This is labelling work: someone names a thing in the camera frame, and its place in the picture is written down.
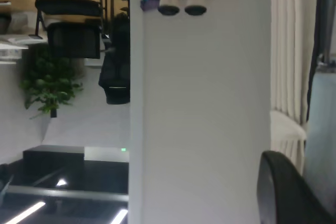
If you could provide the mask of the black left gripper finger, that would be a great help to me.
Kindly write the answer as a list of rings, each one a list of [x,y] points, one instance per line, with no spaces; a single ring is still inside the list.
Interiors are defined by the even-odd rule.
[[[260,222],[335,223],[293,163],[280,152],[264,151],[258,172]]]

